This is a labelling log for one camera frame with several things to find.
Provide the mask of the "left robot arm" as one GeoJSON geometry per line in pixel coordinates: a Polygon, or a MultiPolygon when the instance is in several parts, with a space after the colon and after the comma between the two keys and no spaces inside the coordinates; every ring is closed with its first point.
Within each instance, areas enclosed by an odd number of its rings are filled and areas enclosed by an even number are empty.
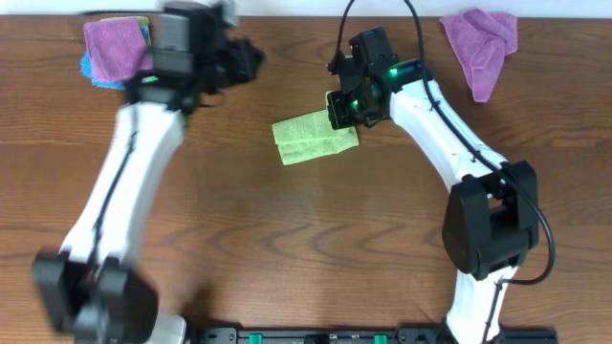
{"type": "Polygon", "coordinates": [[[264,53],[230,39],[231,1],[169,1],[146,54],[149,70],[125,81],[114,137],[76,224],[58,251],[33,261],[33,283],[51,327],[78,343],[187,343],[186,320],[160,308],[139,275],[145,224],[168,163],[202,95],[253,81],[264,53]]]}

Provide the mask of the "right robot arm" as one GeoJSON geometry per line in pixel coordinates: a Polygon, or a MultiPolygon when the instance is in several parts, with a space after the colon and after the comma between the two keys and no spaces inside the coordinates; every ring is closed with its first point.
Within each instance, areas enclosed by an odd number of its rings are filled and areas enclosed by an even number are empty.
{"type": "Polygon", "coordinates": [[[510,163],[479,139],[445,100],[418,60],[393,55],[328,65],[340,88],[327,96],[334,129],[392,120],[419,145],[448,190],[443,244],[457,269],[442,343],[505,343],[499,315],[507,287],[539,241],[536,172],[510,163]]]}

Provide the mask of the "light green microfiber cloth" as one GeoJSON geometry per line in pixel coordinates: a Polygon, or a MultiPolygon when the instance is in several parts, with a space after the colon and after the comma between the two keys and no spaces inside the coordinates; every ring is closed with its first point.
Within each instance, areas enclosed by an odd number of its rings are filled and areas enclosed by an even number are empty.
{"type": "Polygon", "coordinates": [[[274,142],[284,165],[335,155],[360,145],[355,127],[332,128],[328,105],[329,102],[325,101],[322,110],[272,125],[274,142]]]}

